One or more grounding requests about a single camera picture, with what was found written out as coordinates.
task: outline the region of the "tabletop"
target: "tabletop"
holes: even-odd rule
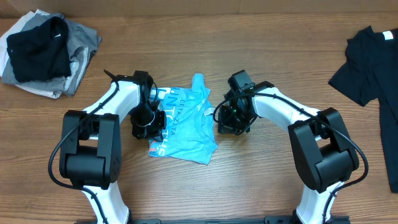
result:
[[[381,146],[379,103],[361,107],[328,85],[345,63],[346,40],[372,25],[398,27],[398,13],[258,14],[173,17],[73,18],[103,38],[73,97],[54,100],[0,84],[0,223],[73,223],[92,220],[93,210],[77,190],[55,185],[47,173],[59,142],[63,115],[82,110],[109,89],[103,72],[148,71],[159,87],[190,88],[205,75],[216,106],[229,90],[227,79],[245,69],[256,83],[269,81],[309,107],[338,110],[349,135],[366,154],[369,175],[339,192],[332,214],[352,223],[396,223],[398,195],[388,185]],[[17,20],[1,19],[0,34]],[[257,119],[241,136],[216,135],[209,165],[148,155],[149,143],[121,124],[124,203],[134,218],[163,220],[262,218],[289,215],[300,203],[289,136]],[[58,156],[53,171],[58,171]],[[351,180],[363,173],[363,163]]]

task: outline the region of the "blue cloth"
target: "blue cloth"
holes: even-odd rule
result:
[[[210,90],[205,87],[203,74],[195,74],[192,87],[159,88],[158,99],[166,112],[167,125],[163,130],[163,142],[152,141],[149,155],[174,157],[201,164],[209,164],[217,149],[213,134],[213,117],[205,115],[212,108],[208,101]]]

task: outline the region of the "wood surface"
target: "wood surface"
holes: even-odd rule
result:
[[[398,12],[398,0],[0,0],[3,18],[36,9],[68,17]]]
[[[185,88],[194,73],[204,73],[213,106],[229,90],[231,74],[245,69],[254,82],[267,80],[302,104],[321,110],[334,107],[367,155],[370,172],[365,181],[338,194],[333,214],[349,215],[352,223],[397,223],[398,195],[388,185],[378,102],[360,107],[328,80],[345,62],[346,39],[368,25],[377,32],[398,27],[398,13],[74,21],[97,29],[103,38],[74,97],[53,100],[0,84],[0,223],[94,219],[81,192],[50,180],[47,163],[60,140],[65,112],[82,110],[108,91],[104,68],[123,75],[145,70],[158,86]],[[0,33],[15,22],[0,20]],[[148,142],[131,135],[129,119],[121,125],[121,139],[118,183],[134,218],[261,218],[291,214],[300,202],[303,183],[288,135],[266,119],[258,119],[251,132],[240,137],[217,134],[219,148],[208,166],[149,157]],[[53,170],[59,174],[58,156]],[[361,162],[351,180],[362,172]]]

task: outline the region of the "clothing tag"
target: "clothing tag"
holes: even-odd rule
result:
[[[205,112],[203,113],[205,116],[211,115],[214,113],[214,108],[208,108],[207,110],[205,110]]]
[[[392,40],[394,38],[391,31],[385,31],[383,32],[383,35],[384,35],[384,40]]]

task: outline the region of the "black cloth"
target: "black cloth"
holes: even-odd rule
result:
[[[347,40],[347,62],[329,84],[361,106],[376,98],[391,191],[398,193],[398,29],[393,39],[374,33],[372,27]]]
[[[68,25],[58,17],[7,38],[7,51],[19,82],[70,76]]]

